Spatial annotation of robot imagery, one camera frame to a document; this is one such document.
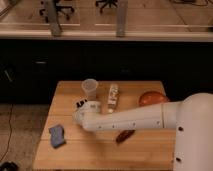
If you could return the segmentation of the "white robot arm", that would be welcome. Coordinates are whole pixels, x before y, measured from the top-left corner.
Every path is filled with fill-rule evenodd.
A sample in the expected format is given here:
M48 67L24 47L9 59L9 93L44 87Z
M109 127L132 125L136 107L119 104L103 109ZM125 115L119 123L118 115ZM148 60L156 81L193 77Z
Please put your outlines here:
M197 93L183 101L166 102L113 114L101 114L98 101L74 113L86 131L175 129L173 171L213 171L213 94Z

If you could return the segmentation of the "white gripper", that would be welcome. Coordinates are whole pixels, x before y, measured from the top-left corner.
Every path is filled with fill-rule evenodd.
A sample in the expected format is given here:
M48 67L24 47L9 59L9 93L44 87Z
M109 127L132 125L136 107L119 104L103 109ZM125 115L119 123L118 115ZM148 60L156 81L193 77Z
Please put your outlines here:
M78 113L100 113L101 103L99 101L80 100L76 103Z

